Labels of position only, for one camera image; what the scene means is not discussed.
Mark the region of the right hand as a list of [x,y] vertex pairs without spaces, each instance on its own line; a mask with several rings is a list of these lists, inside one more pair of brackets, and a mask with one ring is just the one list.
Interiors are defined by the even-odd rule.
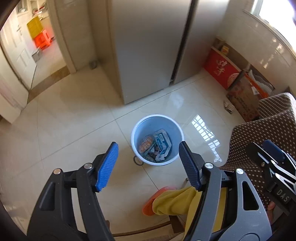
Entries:
[[271,224],[273,223],[273,210],[275,209],[275,207],[276,207],[276,204],[273,201],[271,201],[266,210],[269,222]]

